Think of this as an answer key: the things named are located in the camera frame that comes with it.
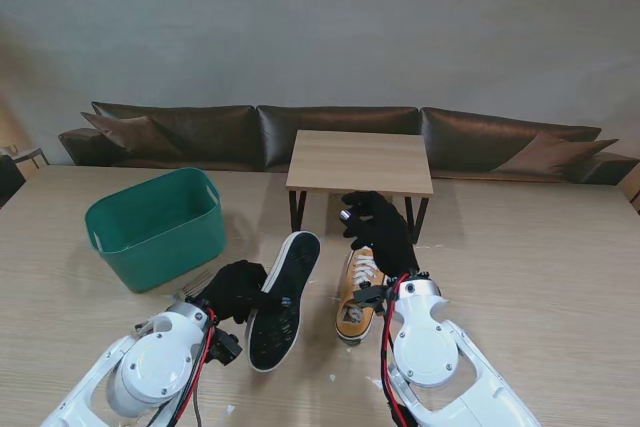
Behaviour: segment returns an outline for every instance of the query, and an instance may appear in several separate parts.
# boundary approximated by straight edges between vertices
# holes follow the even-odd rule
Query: red cable
[[[213,312],[213,309],[211,309],[210,307],[207,307],[206,309],[209,311],[209,318],[213,322],[213,319],[215,318],[216,314]],[[182,414],[186,410],[187,405],[189,405],[189,400],[191,400],[191,395],[193,395],[193,390],[195,389],[196,385],[198,384],[198,381],[200,380],[200,372],[202,372],[202,367],[204,366],[205,360],[207,358],[207,353],[209,352],[213,331],[214,331],[214,328],[211,327],[209,329],[209,332],[207,333],[207,343],[205,344],[204,350],[202,351],[202,356],[200,357],[200,363],[198,364],[198,367],[197,367],[198,370],[196,371],[196,375],[193,377],[193,382],[191,383],[191,387],[189,387],[189,392],[184,399],[184,404],[182,404],[182,407],[180,408],[180,410],[178,411],[178,414],[176,415],[176,420],[180,420],[180,417],[182,417]]]
[[[386,356],[386,352],[387,352],[387,346],[389,344],[389,331],[391,330],[391,320],[393,317],[393,312],[395,310],[395,304],[396,304],[396,295],[398,293],[398,290],[400,290],[400,284],[402,284],[402,282],[404,281],[404,279],[406,279],[407,277],[409,277],[409,274],[404,274],[403,276],[401,276],[397,282],[396,285],[393,288],[393,296],[391,298],[391,301],[389,302],[389,307],[388,307],[388,322],[385,325],[384,328],[384,336],[383,336],[383,350],[385,352],[385,356],[383,359],[383,364],[384,364],[384,369],[383,369],[383,381],[385,383],[385,386],[387,387],[387,390],[389,391],[389,397],[391,397],[391,404],[393,405],[393,410],[396,412],[396,415],[398,416],[398,418],[400,419],[400,423],[402,424],[402,427],[407,427],[407,423],[404,420],[404,416],[402,415],[402,412],[400,411],[400,407],[398,407],[398,402],[396,401],[394,395],[393,395],[393,388],[391,387],[391,381],[389,380],[389,370],[387,368],[387,356]]]

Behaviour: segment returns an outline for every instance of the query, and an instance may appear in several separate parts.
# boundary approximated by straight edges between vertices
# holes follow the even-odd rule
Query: shoe
[[[360,284],[369,282],[371,286],[382,285],[385,275],[378,270],[373,260],[373,251],[364,247],[351,252],[347,260],[347,273],[342,279],[342,297],[336,314],[336,332],[347,343],[359,344],[369,333],[373,308],[357,307],[353,303],[353,292]]]
[[[311,232],[287,237],[262,290],[291,299],[276,311],[251,311],[245,329],[249,364],[258,372],[275,369],[291,351],[300,331],[300,299],[320,255],[320,241]]]

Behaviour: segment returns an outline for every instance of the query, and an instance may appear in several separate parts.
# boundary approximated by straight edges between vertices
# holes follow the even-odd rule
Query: sofa backrest
[[[601,131],[432,107],[421,112],[422,136],[432,170],[487,172],[520,152],[540,132],[565,140],[591,141]]]
[[[223,161],[262,170],[262,144],[256,109],[225,107],[140,107],[92,102],[98,115],[116,119],[146,116],[185,155],[186,160]]]
[[[420,134],[420,112],[415,107],[260,105],[258,115],[267,170],[277,170],[291,162],[298,130]]]

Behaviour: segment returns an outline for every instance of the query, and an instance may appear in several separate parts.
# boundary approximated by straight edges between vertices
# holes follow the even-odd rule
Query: table leg
[[[405,197],[404,204],[407,209],[407,224],[409,226],[409,235],[411,236],[411,242],[415,244],[418,242],[418,238],[420,237],[422,223],[424,222],[424,216],[427,213],[427,206],[429,205],[429,198],[423,197],[422,199],[420,199],[420,207],[418,208],[418,216],[416,217],[415,225],[413,223],[413,206],[411,204],[411,198]]]
[[[407,224],[409,225],[409,232],[413,232],[413,204],[411,203],[411,197],[404,198],[404,210],[407,212]]]
[[[300,200],[296,199],[296,191],[289,191],[289,212],[291,214],[291,231],[297,232],[302,228],[302,216],[304,215],[304,204],[307,201],[307,191],[300,192]]]

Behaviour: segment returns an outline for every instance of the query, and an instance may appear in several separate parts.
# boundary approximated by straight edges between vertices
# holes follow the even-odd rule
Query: yellow sneaker
[[[351,252],[346,270],[340,287],[342,296],[336,314],[336,332],[345,342],[359,344],[369,332],[374,312],[371,307],[363,309],[354,305],[353,291],[359,290],[363,282],[369,282],[371,286],[382,285],[385,275],[378,270],[373,251],[368,247]]]

